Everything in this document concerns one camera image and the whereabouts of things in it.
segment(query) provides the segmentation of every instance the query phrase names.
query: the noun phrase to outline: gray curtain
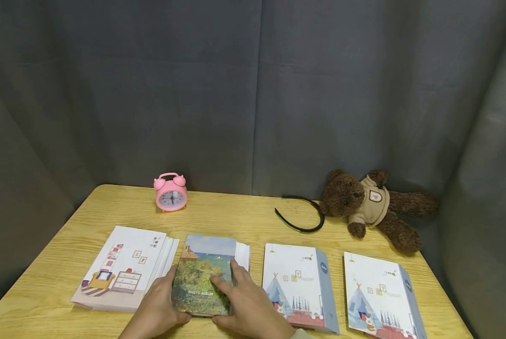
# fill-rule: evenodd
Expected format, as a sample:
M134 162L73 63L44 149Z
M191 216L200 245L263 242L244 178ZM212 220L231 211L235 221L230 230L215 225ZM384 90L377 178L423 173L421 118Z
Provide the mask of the gray curtain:
M318 199L333 168L442 196L423 254L479 335L506 326L506 0L0 1L0 247L24 253L0 296L96 185Z

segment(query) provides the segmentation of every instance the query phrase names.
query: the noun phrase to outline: teddy bear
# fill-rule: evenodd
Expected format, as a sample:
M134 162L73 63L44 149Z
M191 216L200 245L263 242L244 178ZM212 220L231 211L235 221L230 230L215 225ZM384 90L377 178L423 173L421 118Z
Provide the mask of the teddy bear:
M347 217L349 233L359 239L364 238L367 225L379 229L396 250L410 255L421 249L421 239L396 213L428 217L436 213L439 202L427 192L389 191L387 178L384 171L374 170L358 181L342 170L333 170L322 194L321 210L328 217Z

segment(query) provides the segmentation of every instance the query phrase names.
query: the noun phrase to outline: hand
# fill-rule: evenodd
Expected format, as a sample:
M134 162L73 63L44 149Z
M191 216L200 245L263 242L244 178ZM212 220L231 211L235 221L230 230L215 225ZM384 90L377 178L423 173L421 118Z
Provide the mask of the hand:
M220 277L211 281L229 298L233 315L216 315L212 321L254 339L290 339L295 329L279 314L266 292L255 285L245 268L233 259L230 262L236 286Z
M166 277L155 279L119 339L150 339L191 320L189 314L172 307L171 291L176 268L177 265L173 265Z

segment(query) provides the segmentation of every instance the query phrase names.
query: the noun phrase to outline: blue tent illustration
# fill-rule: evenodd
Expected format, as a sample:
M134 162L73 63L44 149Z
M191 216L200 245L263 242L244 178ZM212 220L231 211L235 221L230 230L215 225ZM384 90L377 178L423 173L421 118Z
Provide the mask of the blue tent illustration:
M360 290L360 283L357 283L357 289L349 301L347 316L349 318L349 325L354 328L365 328L365 318L370 318L375 328L383 328L383 325L375 314L374 309L370 306L370 303L368 303L368 299L366 299L366 296L364 296L364 293Z
M286 316L293 315L293 309L290 307L289 300L285 297L284 290L277 281L277 273L274 273L274 279L272 279L270 285L266 288L266 294L272 303L281 306Z

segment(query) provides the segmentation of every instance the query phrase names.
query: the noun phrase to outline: light blue album spine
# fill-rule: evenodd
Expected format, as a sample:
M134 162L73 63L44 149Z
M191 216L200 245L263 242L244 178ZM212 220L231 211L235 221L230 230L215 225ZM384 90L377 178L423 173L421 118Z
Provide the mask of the light blue album spine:
M319 249L315 250L317 251L317 269L319 274L319 285L321 286L321 310L325 320L325 328L328 331L339 334L340 325L338 323L338 315L336 314L334 290L332 290L332 282L330 281L328 260L325 253Z
M408 297L409 309L411 310L411 313L409 314L409 320L413 325L413 332L415 332L415 335L418 339L427 339L421 314L419 313L417 299L415 298L415 293L413 292L413 286L411 286L409 274L401 265L398 266L400 268L400 274L402 275L402 282L404 283L406 296Z

